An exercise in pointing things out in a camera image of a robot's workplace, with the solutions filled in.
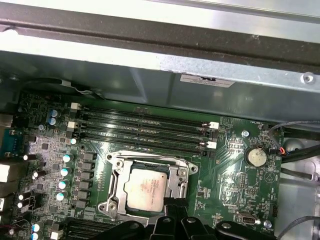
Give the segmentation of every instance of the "metal panel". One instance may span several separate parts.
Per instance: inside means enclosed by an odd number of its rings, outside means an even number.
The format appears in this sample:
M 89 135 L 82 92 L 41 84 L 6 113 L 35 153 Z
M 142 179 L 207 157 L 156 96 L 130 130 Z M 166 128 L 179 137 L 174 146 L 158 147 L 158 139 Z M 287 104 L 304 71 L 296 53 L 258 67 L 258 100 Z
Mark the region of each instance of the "metal panel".
M 320 43 L 320 6 L 314 0 L 167 1 L 179 5 L 143 0 L 1 2 Z

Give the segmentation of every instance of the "label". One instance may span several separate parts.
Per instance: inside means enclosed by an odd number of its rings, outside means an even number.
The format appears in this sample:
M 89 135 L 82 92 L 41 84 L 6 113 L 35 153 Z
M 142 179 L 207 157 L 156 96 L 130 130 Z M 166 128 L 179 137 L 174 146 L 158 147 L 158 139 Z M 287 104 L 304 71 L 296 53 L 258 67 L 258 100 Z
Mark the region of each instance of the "label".
M 222 80 L 214 77 L 192 76 L 186 74 L 181 75 L 180 81 L 192 84 L 216 86 L 221 88 L 229 88 L 232 84 L 235 83 L 234 81 Z

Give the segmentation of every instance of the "chip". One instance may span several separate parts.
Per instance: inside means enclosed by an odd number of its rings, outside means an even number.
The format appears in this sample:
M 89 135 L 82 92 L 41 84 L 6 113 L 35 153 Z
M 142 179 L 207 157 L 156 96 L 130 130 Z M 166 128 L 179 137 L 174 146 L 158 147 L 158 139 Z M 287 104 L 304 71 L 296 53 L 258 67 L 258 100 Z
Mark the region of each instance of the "chip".
M 42 147 L 41 147 L 41 149 L 43 149 L 43 150 L 47 150 L 47 149 L 48 149 L 48 147 L 49 147 L 49 144 L 47 144 L 47 143 L 42 143 Z
M 80 199 L 87 199 L 89 196 L 89 193 L 87 191 L 78 191 L 77 196 Z
M 97 154 L 96 153 L 85 153 L 83 155 L 83 159 L 84 160 L 95 160 L 97 158 Z
M 80 174 L 80 177 L 82 179 L 87 179 L 87 180 L 91 179 L 93 176 L 94 176 L 94 174 L 92 172 L 89 172 L 89 171 L 83 171 Z
M 36 185 L 36 189 L 38 190 L 42 190 L 44 188 L 44 186 L 42 184 L 37 184 Z
M 76 201 L 76 207 L 80 208 L 80 209 L 84 209 L 86 206 L 88 205 L 88 201 L 87 200 L 78 200 Z
M 57 206 L 50 206 L 50 208 L 49 208 L 49 212 L 51 212 L 51 213 L 56 213 L 58 211 L 58 207 Z
M 79 183 L 79 188 L 81 189 L 89 189 L 92 186 L 92 183 L 89 181 L 81 181 Z
M 127 192 L 127 206 L 143 211 L 161 212 L 166 187 L 166 173 L 133 169 L 129 182 L 124 186 L 124 191 Z
M 59 164 L 56 164 L 56 163 L 55 163 L 55 164 L 52 165 L 52 169 L 53 169 L 53 170 L 57 170 L 57 171 L 58 171 L 59 168 L 60 168 L 60 165 L 59 165 Z
M 47 221 L 45 221 L 45 225 L 48 225 L 48 226 L 52 226 L 53 223 L 54 221 L 51 219 L 48 219 Z

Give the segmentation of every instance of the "screw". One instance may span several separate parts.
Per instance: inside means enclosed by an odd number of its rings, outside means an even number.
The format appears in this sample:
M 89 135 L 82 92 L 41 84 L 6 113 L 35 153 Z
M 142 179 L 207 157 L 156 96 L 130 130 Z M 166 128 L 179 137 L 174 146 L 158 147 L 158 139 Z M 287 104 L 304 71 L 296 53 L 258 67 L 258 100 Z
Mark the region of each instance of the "screw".
M 231 228 L 231 225 L 229 223 L 222 223 L 221 225 L 224 229 L 230 229 Z
M 123 166 L 122 161 L 117 161 L 117 162 L 116 162 L 116 166 L 117 166 L 118 168 L 121 168 L 121 167 Z
M 130 225 L 130 229 L 137 229 L 139 227 L 138 223 L 134 223 Z
M 114 210 L 117 209 L 117 204 L 115 204 L 114 202 L 111 202 L 111 203 L 109 204 L 109 208 L 110 208 L 111 211 L 114 211 Z
M 196 220 L 195 220 L 194 218 L 192 218 L 192 217 L 188 217 L 188 218 L 186 219 L 186 221 L 187 221 L 188 223 L 190 223 L 190 224 L 193 224 L 193 223 L 196 222 Z
M 303 84 L 313 84 L 315 77 L 312 72 L 305 72 L 301 75 L 300 80 Z
M 185 176 L 187 174 L 187 171 L 184 168 L 179 169 L 178 171 L 178 175 L 179 176 Z
M 14 229 L 10 229 L 10 230 L 9 230 L 9 235 L 12 236 L 12 235 L 14 235 L 14 234 L 15 234 L 15 230 L 14 230 Z
M 242 135 L 242 137 L 247 138 L 247 137 L 249 137 L 250 133 L 247 130 L 243 130 L 241 135 Z
M 171 222 L 171 219 L 166 217 L 162 220 L 164 223 L 170 223 Z
M 266 229 L 270 229 L 272 227 L 272 223 L 269 221 L 269 220 L 265 220 L 263 222 L 263 226 L 266 228 Z

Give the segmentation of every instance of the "white capacitor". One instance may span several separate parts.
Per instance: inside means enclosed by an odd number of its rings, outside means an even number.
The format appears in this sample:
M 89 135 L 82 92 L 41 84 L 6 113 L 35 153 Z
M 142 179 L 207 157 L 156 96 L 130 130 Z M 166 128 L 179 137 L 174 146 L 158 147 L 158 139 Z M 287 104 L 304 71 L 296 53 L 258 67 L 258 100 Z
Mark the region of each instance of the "white capacitor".
M 65 177 L 71 173 L 71 168 L 70 167 L 64 167 L 61 169 L 60 174 L 61 176 Z
M 67 188 L 69 186 L 69 184 L 70 184 L 69 180 L 63 180 L 58 183 L 58 188 L 63 190 L 65 188 Z
M 65 162 L 65 163 L 68 163 L 70 161 L 72 161 L 74 159 L 74 155 L 73 154 L 66 154 L 62 157 L 62 160 Z
M 38 221 L 35 224 L 32 225 L 32 231 L 37 233 L 39 232 L 43 227 L 44 227 L 44 222 L 43 221 Z
M 68 193 L 66 191 L 62 191 L 62 192 L 59 192 L 55 198 L 58 200 L 58 201 L 62 201 L 63 199 L 66 199 L 68 197 Z
M 77 139 L 75 139 L 75 138 L 72 138 L 72 139 L 70 140 L 70 143 L 71 143 L 72 145 L 75 145 L 75 144 L 77 144 Z

